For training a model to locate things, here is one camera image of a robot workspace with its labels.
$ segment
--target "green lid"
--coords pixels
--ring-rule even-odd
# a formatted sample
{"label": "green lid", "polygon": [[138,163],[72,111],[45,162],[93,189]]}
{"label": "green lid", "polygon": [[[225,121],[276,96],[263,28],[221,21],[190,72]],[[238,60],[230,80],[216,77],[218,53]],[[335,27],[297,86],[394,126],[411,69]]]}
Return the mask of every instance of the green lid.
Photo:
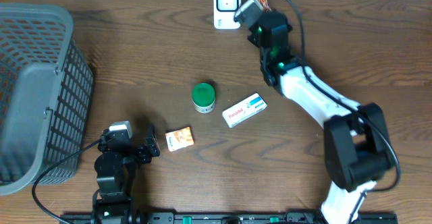
{"label": "green lid", "polygon": [[192,100],[199,107],[208,107],[215,101],[215,89],[207,83],[200,83],[192,91]]}

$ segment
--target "basket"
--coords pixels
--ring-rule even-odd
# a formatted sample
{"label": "basket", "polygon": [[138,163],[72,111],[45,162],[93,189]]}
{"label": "basket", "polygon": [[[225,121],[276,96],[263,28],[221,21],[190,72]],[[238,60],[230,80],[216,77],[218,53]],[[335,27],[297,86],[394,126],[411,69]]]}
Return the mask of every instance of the basket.
{"label": "basket", "polygon": [[[80,149],[93,75],[73,31],[61,7],[0,3],[0,196]],[[40,183],[70,179],[77,164],[78,156]]]}

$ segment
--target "wire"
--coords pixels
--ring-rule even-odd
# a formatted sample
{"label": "wire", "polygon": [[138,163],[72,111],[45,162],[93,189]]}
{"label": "wire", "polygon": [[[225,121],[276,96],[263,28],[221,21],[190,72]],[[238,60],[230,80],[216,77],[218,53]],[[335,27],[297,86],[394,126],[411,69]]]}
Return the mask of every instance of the wire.
{"label": "wire", "polygon": [[374,189],[372,189],[372,190],[364,190],[363,192],[361,192],[360,193],[360,198],[358,199],[358,201],[356,203],[356,206],[354,207],[354,210],[350,214],[350,220],[349,220],[348,223],[351,223],[351,220],[352,220],[352,218],[354,216],[354,213],[359,208],[359,206],[362,203],[362,201],[366,198],[366,195],[367,195],[368,192],[384,192],[384,191],[389,191],[389,190],[392,190],[393,188],[395,188],[399,184],[400,178],[401,178],[401,174],[402,174],[402,171],[400,169],[399,159],[398,159],[398,156],[396,155],[393,147],[389,143],[389,140],[384,136],[383,132],[381,132],[381,130],[379,130],[379,128],[372,121],[370,121],[365,116],[363,116],[362,114],[360,114],[356,109],[351,108],[347,104],[343,103],[341,100],[339,100],[339,99],[335,98],[333,95],[329,94],[327,91],[325,91],[324,89],[322,89],[319,85],[317,85],[312,80],[311,76],[306,71],[307,62],[306,62],[306,48],[305,48],[305,42],[304,42],[304,29],[303,29],[302,14],[301,14],[300,10],[298,9],[298,7],[296,6],[296,4],[294,4],[292,2],[292,0],[285,0],[285,1],[291,6],[291,8],[296,13],[296,16],[297,16],[297,19],[298,19],[298,23],[299,23],[299,26],[300,26],[301,47],[302,47],[301,58],[300,58],[300,61],[301,61],[300,66],[302,67],[302,71],[303,71],[303,74],[304,74],[304,77],[306,78],[306,80],[312,86],[314,86],[319,92],[323,93],[326,97],[328,97],[329,99],[331,99],[332,101],[334,101],[338,105],[340,105],[340,106],[344,107],[345,109],[349,110],[349,112],[351,112],[353,115],[355,115],[357,118],[361,119],[365,124],[367,124],[375,133],[378,134],[378,136],[382,139],[382,141],[384,141],[386,148],[388,149],[388,151],[390,151],[390,154],[391,154],[391,156],[394,159],[394,163],[395,163],[395,167],[396,167],[396,177],[395,177],[395,180],[394,180],[393,184],[390,185],[390,186],[388,186],[388,187],[385,187],[385,188],[380,188],[380,189],[376,189],[376,190],[374,190]]}
{"label": "wire", "polygon": [[36,181],[33,184],[33,188],[32,188],[32,196],[33,196],[33,200],[35,201],[35,203],[39,206],[39,208],[47,213],[50,217],[53,217],[54,219],[57,219],[60,222],[63,223],[67,223],[67,224],[73,224],[69,221],[66,221],[65,219],[62,219],[61,217],[57,216],[56,214],[52,213],[50,210],[48,210],[45,206],[43,206],[43,204],[39,201],[38,197],[36,196],[36,187],[39,184],[39,182],[42,180],[42,178],[44,176],[46,176],[46,174],[48,174],[50,171],[52,171],[54,168],[60,166],[61,164],[63,164],[64,162],[66,162],[67,160],[69,160],[70,158],[76,156],[76,155],[80,155],[81,153],[83,153],[84,151],[90,149],[92,146],[98,144],[101,140],[97,140],[95,142],[93,142],[92,144],[89,144],[88,146],[84,147],[83,149],[79,150],[78,152],[75,152],[73,154],[70,154],[69,156],[65,157],[64,159],[56,162],[54,165],[50,166],[47,170],[45,170],[42,174],[39,175],[39,177],[36,179]]}

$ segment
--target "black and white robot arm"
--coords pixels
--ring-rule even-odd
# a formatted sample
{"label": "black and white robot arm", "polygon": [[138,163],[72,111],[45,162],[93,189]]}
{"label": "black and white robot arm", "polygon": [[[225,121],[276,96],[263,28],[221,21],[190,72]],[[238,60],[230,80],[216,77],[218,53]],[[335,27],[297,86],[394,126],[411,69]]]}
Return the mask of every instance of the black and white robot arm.
{"label": "black and white robot arm", "polygon": [[[302,30],[301,15],[296,12]],[[259,2],[248,0],[234,19],[252,32],[248,40],[260,49],[266,83],[298,103],[324,129],[325,165],[332,179],[328,197],[321,205],[325,220],[329,224],[356,220],[366,193],[387,170],[398,165],[387,140],[382,110],[374,103],[362,106],[320,80],[306,65],[304,41],[302,57],[293,55],[288,43],[292,27],[282,13],[265,13]],[[364,141],[355,144],[355,135],[365,136]]]}

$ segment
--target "wooden tabletop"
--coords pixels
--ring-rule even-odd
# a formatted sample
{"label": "wooden tabletop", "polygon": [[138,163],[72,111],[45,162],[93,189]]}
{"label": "wooden tabletop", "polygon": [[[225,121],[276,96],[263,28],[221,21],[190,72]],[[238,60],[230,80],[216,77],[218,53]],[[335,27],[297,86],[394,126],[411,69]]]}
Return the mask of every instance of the wooden tabletop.
{"label": "wooden tabletop", "polygon": [[[318,208],[330,179],[323,131],[298,105],[263,81],[259,51],[248,31],[216,30],[213,0],[0,0],[65,7],[74,37],[90,66],[95,88],[85,144],[115,121],[136,132],[156,125],[161,156],[142,168],[139,206],[178,212],[287,211]],[[282,0],[299,50],[294,14]],[[302,10],[307,58],[323,81],[362,104],[384,111],[402,165],[391,192],[369,194],[362,211],[394,211],[400,223],[432,219],[432,0],[294,0]],[[198,82],[213,82],[213,112],[191,101]],[[258,92],[268,107],[229,129],[224,109]],[[167,130],[192,127],[195,145],[169,152]],[[38,187],[54,213],[90,212],[98,188],[96,148],[58,186]],[[390,184],[393,173],[379,185]],[[1,223],[56,223],[33,202],[30,188],[0,197]]]}

